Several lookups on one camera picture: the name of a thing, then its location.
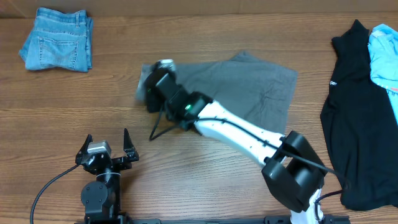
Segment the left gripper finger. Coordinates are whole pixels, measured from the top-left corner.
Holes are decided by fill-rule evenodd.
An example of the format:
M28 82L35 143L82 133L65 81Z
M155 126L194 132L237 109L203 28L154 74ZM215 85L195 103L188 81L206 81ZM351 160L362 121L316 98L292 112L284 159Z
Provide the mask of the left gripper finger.
M80 150L77 153L77 157L83 157L85 154L88 153L88 146L89 144L93 141L93 137L92 135L87 135L85 142L83 143L82 147L80 148Z
M124 128L124 136L123 136L123 151L125 153L133 153L136 151L131 137L129 135L129 131L127 130L127 128Z

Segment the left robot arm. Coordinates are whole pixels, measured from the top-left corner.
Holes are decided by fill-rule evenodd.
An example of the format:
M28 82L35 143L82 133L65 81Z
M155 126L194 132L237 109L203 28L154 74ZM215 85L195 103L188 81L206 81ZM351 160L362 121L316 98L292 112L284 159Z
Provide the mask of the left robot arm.
M112 158L108 142L93 142L90 134L78 151L76 164L96 176L96 180L81 191L85 223L132 223L132 218L121 209L121 171L131 169L139 155L127 129L124 130L123 151L124 156Z

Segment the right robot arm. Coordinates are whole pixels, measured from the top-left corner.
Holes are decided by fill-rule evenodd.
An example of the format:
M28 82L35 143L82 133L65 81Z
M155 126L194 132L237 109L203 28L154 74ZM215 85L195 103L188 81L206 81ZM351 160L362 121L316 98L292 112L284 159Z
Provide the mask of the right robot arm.
M292 131L284 136L262 129L228 111L203 93L188 92L168 68L156 68L145 79L147 106L160 111L183 129L195 128L254 161L269 192L291 211L291 223L322 223L318 203L326 168L308 141Z

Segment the grey shorts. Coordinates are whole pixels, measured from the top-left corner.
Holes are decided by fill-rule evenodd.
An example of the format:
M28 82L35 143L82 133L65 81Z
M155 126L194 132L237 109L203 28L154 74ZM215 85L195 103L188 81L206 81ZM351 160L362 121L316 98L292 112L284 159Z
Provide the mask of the grey shorts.
M199 91L256 126L284 133L298 73L242 51L229 60L180 63L177 83Z

